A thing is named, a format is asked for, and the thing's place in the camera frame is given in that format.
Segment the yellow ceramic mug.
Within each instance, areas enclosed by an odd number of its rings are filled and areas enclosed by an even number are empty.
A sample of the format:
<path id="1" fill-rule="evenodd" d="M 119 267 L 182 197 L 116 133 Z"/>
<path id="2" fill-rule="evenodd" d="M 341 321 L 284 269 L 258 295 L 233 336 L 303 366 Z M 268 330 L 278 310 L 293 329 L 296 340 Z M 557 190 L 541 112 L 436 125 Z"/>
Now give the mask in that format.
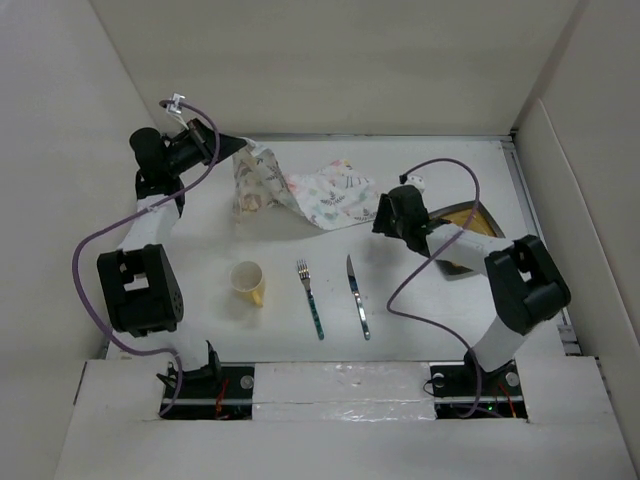
<path id="1" fill-rule="evenodd" d="M 261 267 L 253 261 L 236 264 L 229 274 L 233 290 L 257 307 L 264 305 L 265 277 Z"/>

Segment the knife with green handle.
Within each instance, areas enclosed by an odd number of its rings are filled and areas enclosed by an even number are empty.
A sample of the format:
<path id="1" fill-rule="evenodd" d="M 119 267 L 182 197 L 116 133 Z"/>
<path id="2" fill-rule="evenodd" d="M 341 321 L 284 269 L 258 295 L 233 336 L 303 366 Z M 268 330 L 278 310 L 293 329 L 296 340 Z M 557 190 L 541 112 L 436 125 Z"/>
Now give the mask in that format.
<path id="1" fill-rule="evenodd" d="M 348 255 L 347 258 L 346 258 L 346 271 L 347 271 L 347 278 L 348 278 L 350 290 L 351 290 L 351 293 L 352 293 L 352 295 L 354 297 L 354 301 L 355 301 L 356 308 L 357 308 L 357 311 L 358 311 L 358 316 L 359 316 L 359 320 L 360 320 L 363 336 L 364 336 L 364 339 L 366 341 L 369 341 L 371 339 L 371 332 L 370 332 L 370 329 L 369 329 L 369 325 L 368 325 L 368 321 L 367 321 L 367 318 L 366 318 L 366 313 L 365 313 L 365 309 L 364 309 L 362 296 L 361 296 L 360 291 L 359 291 L 359 286 L 358 286 L 358 283 L 357 283 L 357 279 L 356 279 L 356 276 L 355 276 L 355 271 L 354 271 L 354 268 L 353 268 L 353 262 L 352 262 L 352 259 L 351 259 L 350 255 Z"/>

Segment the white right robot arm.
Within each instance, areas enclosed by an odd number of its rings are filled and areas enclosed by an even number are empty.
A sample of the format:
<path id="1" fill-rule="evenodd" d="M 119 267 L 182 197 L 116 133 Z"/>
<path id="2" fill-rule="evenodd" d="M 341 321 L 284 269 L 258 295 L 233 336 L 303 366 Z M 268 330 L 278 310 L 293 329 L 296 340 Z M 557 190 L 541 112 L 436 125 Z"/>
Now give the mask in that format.
<path id="1" fill-rule="evenodd" d="M 571 302 L 566 281 L 538 237 L 492 237 L 432 218 L 413 185 L 380 197 L 373 231 L 403 241 L 428 260 L 448 261 L 488 279 L 496 317 L 469 348 L 462 369 L 462 381 L 473 393 L 494 387 L 498 371 L 514 359 L 531 332 Z"/>

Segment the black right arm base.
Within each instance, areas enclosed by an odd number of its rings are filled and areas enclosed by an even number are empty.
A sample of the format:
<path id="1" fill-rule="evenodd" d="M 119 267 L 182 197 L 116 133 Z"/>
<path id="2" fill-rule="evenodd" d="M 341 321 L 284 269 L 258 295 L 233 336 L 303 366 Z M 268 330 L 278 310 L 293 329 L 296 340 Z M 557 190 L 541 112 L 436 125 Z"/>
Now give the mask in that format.
<path id="1" fill-rule="evenodd" d="M 463 362 L 432 362 L 423 391 L 433 398 L 438 420 L 527 419 L 520 375 L 514 361 L 484 376 L 478 389 L 476 372 Z"/>

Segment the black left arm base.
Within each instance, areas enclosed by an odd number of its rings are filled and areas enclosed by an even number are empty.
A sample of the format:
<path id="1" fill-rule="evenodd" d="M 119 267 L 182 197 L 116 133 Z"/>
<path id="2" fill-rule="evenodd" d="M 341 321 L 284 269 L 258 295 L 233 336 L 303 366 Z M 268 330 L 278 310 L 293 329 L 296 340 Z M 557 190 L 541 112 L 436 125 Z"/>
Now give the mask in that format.
<path id="1" fill-rule="evenodd" d="M 166 374 L 158 374 L 164 385 L 161 413 L 171 402 L 177 372 L 170 365 Z M 251 420 L 255 380 L 254 364 L 222 364 L 221 373 L 205 373 L 205 368 L 185 373 L 178 398 L 166 420 Z"/>

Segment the fork with green handle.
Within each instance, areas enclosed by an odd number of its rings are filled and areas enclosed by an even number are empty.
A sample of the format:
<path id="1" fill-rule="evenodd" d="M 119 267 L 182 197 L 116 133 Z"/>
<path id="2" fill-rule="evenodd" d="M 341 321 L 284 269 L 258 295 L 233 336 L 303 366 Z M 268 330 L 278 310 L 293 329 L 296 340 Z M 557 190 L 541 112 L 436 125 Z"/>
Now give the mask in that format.
<path id="1" fill-rule="evenodd" d="M 311 316 L 316 329 L 316 334 L 318 336 L 318 339 L 322 341 L 325 338 L 325 333 L 324 333 L 323 326 L 321 324 L 321 319 L 315 303 L 315 297 L 311 288 L 311 277 L 310 277 L 309 268 L 307 266 L 306 261 L 303 259 L 298 260 L 296 262 L 296 266 L 297 266 L 297 273 L 298 273 L 299 279 L 305 290 L 307 303 L 310 308 Z"/>

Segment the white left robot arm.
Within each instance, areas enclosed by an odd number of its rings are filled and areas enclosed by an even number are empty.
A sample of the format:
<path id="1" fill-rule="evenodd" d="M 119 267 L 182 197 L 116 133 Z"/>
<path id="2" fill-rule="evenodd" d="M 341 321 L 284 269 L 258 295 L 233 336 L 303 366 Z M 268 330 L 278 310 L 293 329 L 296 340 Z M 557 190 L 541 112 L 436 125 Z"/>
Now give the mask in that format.
<path id="1" fill-rule="evenodd" d="M 211 167 L 247 142 L 217 135 L 194 119 L 174 137 L 152 127 L 138 129 L 129 144 L 138 164 L 140 216 L 116 250 L 98 257 L 97 270 L 111 327 L 140 338 L 174 332 L 184 317 L 182 293 L 164 248 L 185 205 L 181 175 L 199 164 Z"/>

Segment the floral animal print placemat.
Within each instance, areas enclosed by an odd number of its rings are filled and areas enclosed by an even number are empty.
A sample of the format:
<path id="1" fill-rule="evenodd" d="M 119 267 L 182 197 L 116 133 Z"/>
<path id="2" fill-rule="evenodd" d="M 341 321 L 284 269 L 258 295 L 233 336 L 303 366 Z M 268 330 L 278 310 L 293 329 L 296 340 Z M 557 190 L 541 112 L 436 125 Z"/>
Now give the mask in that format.
<path id="1" fill-rule="evenodd" d="M 283 172 L 273 151 L 252 140 L 232 155 L 235 180 L 233 214 L 242 220 L 283 207 L 326 231 L 372 221 L 380 194 L 371 178 L 346 160 L 311 174 Z"/>

